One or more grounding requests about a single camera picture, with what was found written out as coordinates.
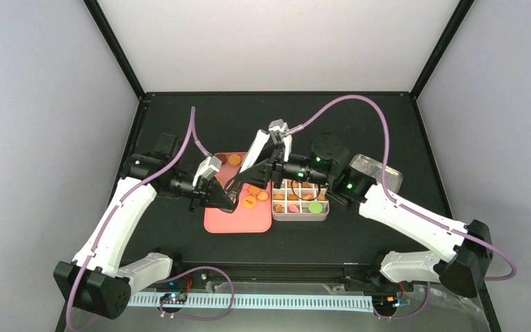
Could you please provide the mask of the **silver metal tongs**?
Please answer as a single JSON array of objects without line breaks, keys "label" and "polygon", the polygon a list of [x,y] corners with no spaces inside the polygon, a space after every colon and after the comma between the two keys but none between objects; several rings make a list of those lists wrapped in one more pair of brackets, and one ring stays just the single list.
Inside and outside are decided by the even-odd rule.
[{"label": "silver metal tongs", "polygon": [[239,175],[246,169],[253,166],[256,163],[257,158],[262,152],[264,146],[270,139],[270,134],[267,131],[259,129],[253,140],[250,148],[243,159],[239,170],[235,175],[226,183],[225,191],[227,196],[236,203],[239,200],[239,193],[243,187],[243,183],[238,179]]}]

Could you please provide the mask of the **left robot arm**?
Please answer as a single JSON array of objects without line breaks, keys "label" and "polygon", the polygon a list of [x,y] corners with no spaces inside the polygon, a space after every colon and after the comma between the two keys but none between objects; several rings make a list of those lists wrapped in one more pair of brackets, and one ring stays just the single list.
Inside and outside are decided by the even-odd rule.
[{"label": "left robot arm", "polygon": [[120,265],[133,231],[157,195],[189,199],[190,210],[235,209],[215,178],[221,160],[208,156],[195,174],[185,172],[176,168],[184,149],[177,137],[164,134],[152,152],[126,159],[115,194],[93,234],[71,262],[61,261],[54,269],[53,277],[68,310],[78,308],[115,319],[132,295],[183,273],[181,254],[165,250]]}]

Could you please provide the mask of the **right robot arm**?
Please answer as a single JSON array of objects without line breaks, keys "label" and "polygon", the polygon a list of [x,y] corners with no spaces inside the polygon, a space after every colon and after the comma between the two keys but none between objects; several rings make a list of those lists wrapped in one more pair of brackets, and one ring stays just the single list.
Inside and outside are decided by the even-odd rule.
[{"label": "right robot arm", "polygon": [[366,270],[374,289],[429,282],[462,297],[476,297],[493,258],[488,226],[478,220],[465,224],[418,207],[365,174],[354,161],[333,134],[322,133],[311,140],[308,155],[287,154],[283,144],[274,145],[235,179],[256,187],[280,186],[285,180],[323,185],[331,203],[425,247],[424,252],[390,251],[380,256],[380,262]]}]

